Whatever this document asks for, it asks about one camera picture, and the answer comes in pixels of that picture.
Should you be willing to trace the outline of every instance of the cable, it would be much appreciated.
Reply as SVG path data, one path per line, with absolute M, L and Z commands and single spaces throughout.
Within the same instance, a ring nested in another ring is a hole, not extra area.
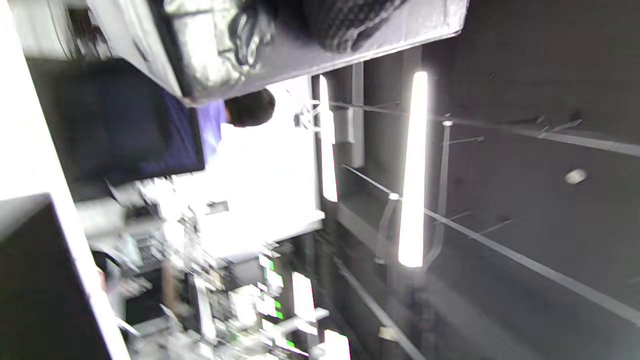
M 51 24 L 53 25 L 53 31 L 56 33 L 56 38 L 58 39 L 58 43 L 60 44 L 60 49 L 62 50 L 62 53 L 65 55 L 67 60 L 71 60 L 69 58 L 69 55 L 67 55 L 67 52 L 65 51 L 65 46 L 62 45 L 62 40 L 60 40 L 60 34 L 58 34 L 58 29 L 56 27 L 56 21 L 55 21 L 55 18 L 53 17 L 53 9 L 51 8 L 51 0 L 47 0 L 47 7 L 49 7 L 49 15 L 51 16 Z

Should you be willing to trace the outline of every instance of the metal rod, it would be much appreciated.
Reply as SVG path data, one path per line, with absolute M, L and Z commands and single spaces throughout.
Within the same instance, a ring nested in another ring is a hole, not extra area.
M 368 177 L 358 173 L 356 170 L 350 169 L 351 171 L 359 174 L 363 179 L 366 179 L 368 181 L 370 181 L 373 185 L 376 185 L 378 188 L 382 189 L 383 191 L 390 193 L 391 191 L 389 191 L 388 189 L 386 189 L 384 186 L 376 183 L 375 181 L 369 179 Z M 482 243 L 483 245 L 486 245 L 488 247 L 490 247 L 491 249 L 501 253 L 502 255 L 508 257 L 509 259 L 512 259 L 513 261 L 516 261 L 517 263 L 520 263 L 523 266 L 526 266 L 527 268 L 539 273 L 540 275 L 546 277 L 547 279 L 550 279 L 552 281 L 555 281 L 556 283 L 560 284 L 561 286 L 564 286 L 565 288 L 579 294 L 582 295 L 583 297 L 587 298 L 588 300 L 594 302 L 595 304 L 598 304 L 599 306 L 602 306 L 603 308 L 609 310 L 610 312 L 620 316 L 623 319 L 626 319 L 632 323 L 634 323 L 636 326 L 640 326 L 640 311 L 622 304 L 621 302 L 617 301 L 616 299 L 609 297 L 607 295 L 604 295 L 603 293 L 600 293 L 599 291 L 596 291 L 592 288 L 590 288 L 589 286 L 586 286 L 585 284 L 582 284 L 581 282 L 578 282 L 566 275 L 563 275 L 545 265 L 542 265 L 541 263 L 536 262 L 533 259 L 530 259 L 522 254 L 519 254 L 509 248 L 507 248 L 504 245 L 501 245 L 493 240 L 488 239 L 487 237 L 480 235 L 478 233 L 476 233 L 473 230 L 467 229 L 466 227 L 457 224 L 456 222 L 450 221 L 449 219 L 438 215 L 436 213 L 434 213 L 431 210 L 428 209 L 424 209 L 424 213 L 431 216 L 432 218 L 434 218 L 437 221 L 443 222 L 444 224 L 448 225 L 449 227 L 452 227 L 453 229 L 467 235 L 469 238 L 472 238 L 476 241 L 478 241 L 479 243 Z
M 313 100 L 311 101 L 311 103 L 319 104 L 319 101 Z M 408 113 L 405 113 L 402 111 L 386 110 L 386 109 L 377 108 L 375 106 L 347 104 L 345 102 L 333 102 L 333 101 L 329 102 L 329 104 L 334 106 L 341 106 L 344 108 L 363 109 L 367 111 L 375 111 L 378 113 L 388 113 L 388 114 L 399 115 L 399 116 L 409 115 Z M 567 127 L 573 127 L 580 124 L 580 122 L 577 120 L 569 123 L 566 126 L 559 126 L 557 128 L 554 128 L 552 131 L 547 131 L 547 129 L 549 128 L 548 126 L 546 126 L 542 131 L 535 131 L 535 130 L 520 129 L 515 126 L 489 124 L 487 122 L 482 122 L 477 120 L 457 119 L 454 117 L 435 117 L 433 120 L 453 121 L 457 124 L 463 124 L 467 126 L 484 127 L 488 129 L 498 129 L 498 130 L 507 131 L 509 133 L 514 133 L 518 135 L 531 136 L 534 138 L 569 143 L 572 145 L 590 147 L 593 149 L 618 152 L 620 154 L 640 157 L 640 145 L 636 145 L 632 143 L 623 143 L 615 140 L 602 140 L 595 137 L 595 136 L 598 136 L 597 134 L 587 133 L 583 131 L 572 133 L 572 134 L 558 133 L 558 131 L 562 131 Z
M 639 156 L 640 157 L 640 145 L 632 144 L 632 143 L 623 143 L 617 142 L 614 140 L 602 140 L 597 138 L 598 134 L 587 133 L 584 131 L 576 131 L 573 130 L 569 133 L 560 133 L 558 130 L 554 130 L 554 132 L 550 131 L 535 131 L 535 130 L 527 130 L 520 129 L 514 126 L 504 126 L 504 125 L 495 125 L 489 124 L 486 122 L 476 121 L 476 120 L 466 120 L 466 119 L 457 119 L 452 117 L 438 117 L 436 118 L 439 121 L 453 121 L 455 124 L 462 124 L 467 126 L 474 127 L 483 127 L 486 129 L 496 129 L 501 131 L 506 131 L 508 133 L 530 136 L 533 138 L 551 140 L 555 142 L 563 142 L 572 145 L 590 147 L 592 149 L 599 149 L 604 151 L 617 152 L 620 154 L 626 154 L 631 156 Z
M 400 330 L 398 325 L 396 325 L 396 323 L 393 320 L 391 320 L 391 317 L 389 317 L 389 315 L 384 310 L 382 310 L 382 307 L 380 307 L 380 305 L 378 305 L 378 303 L 371 297 L 371 295 L 367 293 L 367 290 L 365 290 L 362 287 L 362 285 L 360 285 L 360 283 L 356 280 L 356 278 L 353 277 L 353 275 L 351 275 L 349 270 L 347 270 L 347 268 L 342 264 L 342 262 L 335 256 L 333 257 L 333 260 L 336 266 L 338 267 L 338 271 L 340 272 L 340 274 L 342 274 L 342 276 L 345 278 L 345 280 L 347 280 L 349 285 L 351 285 L 351 287 L 356 291 L 356 293 L 362 299 L 365 305 L 367 305 L 367 307 L 373 312 L 373 314 L 376 315 L 378 320 L 380 320 L 380 322 L 384 326 L 393 329 L 397 337 L 398 345 L 400 345 L 400 347 L 402 347 L 402 349 L 413 360 L 427 360 L 422 355 L 420 350 L 418 350 L 418 348 L 415 347 L 415 345 L 411 342 L 411 340 L 409 340 L 409 338 L 407 338 L 406 335 L 404 335 L 404 333 L 402 332 L 402 330 Z
M 449 180 L 449 145 L 451 142 L 451 125 L 444 127 L 444 141 L 442 142 L 442 160 L 440 160 L 440 184 L 438 185 L 438 214 L 444 216 L 447 213 L 447 183 Z M 437 223 L 433 235 L 433 246 L 424 258 L 424 270 L 429 268 L 442 251 L 444 243 L 444 224 Z
M 484 140 L 484 136 L 478 136 L 478 137 L 469 138 L 469 139 L 453 140 L 452 142 L 449 142 L 449 143 L 472 142 L 472 141 L 481 142 L 483 140 Z
M 360 176 L 362 179 L 365 179 L 366 181 L 370 182 L 372 185 L 374 185 L 375 187 L 379 188 L 380 190 L 384 191 L 387 194 L 392 193 L 391 190 L 385 188 L 384 186 L 378 184 L 377 182 L 373 181 L 372 179 L 369 179 L 367 176 L 363 175 L 362 173 L 360 173 L 359 171 L 355 170 L 354 168 L 350 167 L 349 165 L 345 165 L 342 164 L 343 167 L 346 167 L 347 169 L 351 170 L 354 174 L 356 174 L 357 176 Z
M 311 100 L 309 101 L 311 104 L 319 104 L 320 102 L 317 100 Z M 379 108 L 377 106 L 368 106 L 368 105 L 357 105 L 357 104 L 348 104 L 346 102 L 339 102 L 339 101 L 330 101 L 329 105 L 333 105 L 333 106 L 340 106 L 341 108 L 353 108 L 353 109 L 362 109 L 362 110 L 367 110 L 367 111 L 373 111 L 376 113 L 386 113 L 386 114 L 392 114 L 392 115 L 400 115 L 400 116 L 407 116 L 409 114 L 403 112 L 403 111 L 397 111 L 397 110 L 386 110 L 385 108 Z
M 473 214 L 474 212 L 475 212 L 474 210 L 467 210 L 467 211 L 464 211 L 464 212 L 462 212 L 460 214 L 457 214 L 457 215 L 454 215 L 452 217 L 449 217 L 448 219 L 449 220 L 456 220 L 457 218 L 461 218 L 461 217 L 467 216 L 469 214 Z M 434 224 L 439 224 L 440 222 L 435 220 L 433 223 Z
M 378 225 L 378 246 L 376 246 L 376 262 L 378 264 L 384 264 L 386 262 L 385 256 L 387 254 L 389 220 L 391 219 L 391 214 L 394 212 L 398 198 L 399 196 L 396 193 L 389 194 L 385 212 L 382 214 L 380 224 Z
M 478 234 L 478 235 L 484 235 L 484 234 L 486 234 L 486 233 L 490 233 L 490 232 L 492 232 L 492 231 L 494 231 L 494 230 L 496 230 L 496 229 L 500 229 L 501 227 L 505 226 L 506 224 L 508 224 L 508 223 L 510 223 L 510 222 L 512 222 L 512 221 L 513 221 L 513 220 L 503 221 L 503 222 L 501 222 L 501 223 L 499 223 L 499 224 L 497 224 L 497 225 L 495 225 L 495 226 L 491 226 L 490 228 L 485 229 L 485 230 L 482 230 L 482 231 L 480 231 L 479 233 L 476 233 L 476 234 Z

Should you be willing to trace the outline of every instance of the purple shirt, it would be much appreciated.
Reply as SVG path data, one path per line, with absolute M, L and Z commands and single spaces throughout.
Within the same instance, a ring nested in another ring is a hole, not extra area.
M 164 92 L 163 96 L 171 118 L 170 141 L 163 159 L 140 164 L 143 175 L 176 174 L 177 169 L 198 165 L 198 147 L 194 143 L 193 130 L 189 125 L 189 111 L 178 99 Z M 205 166 L 213 159 L 222 139 L 220 125 L 227 122 L 225 102 L 214 101 L 199 107 L 198 124 L 202 139 Z

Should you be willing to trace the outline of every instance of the white table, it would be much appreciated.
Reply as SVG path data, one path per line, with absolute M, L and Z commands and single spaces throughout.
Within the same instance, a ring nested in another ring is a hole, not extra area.
M 128 359 L 107 295 L 101 288 L 76 208 L 42 115 L 6 0 L 0 0 L 0 200 L 50 193 L 60 226 L 113 359 Z

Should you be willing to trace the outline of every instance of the white wall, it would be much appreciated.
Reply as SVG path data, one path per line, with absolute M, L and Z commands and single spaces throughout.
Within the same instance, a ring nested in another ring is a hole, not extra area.
M 71 58 L 71 39 L 61 0 L 8 0 L 24 54 L 33 58 Z

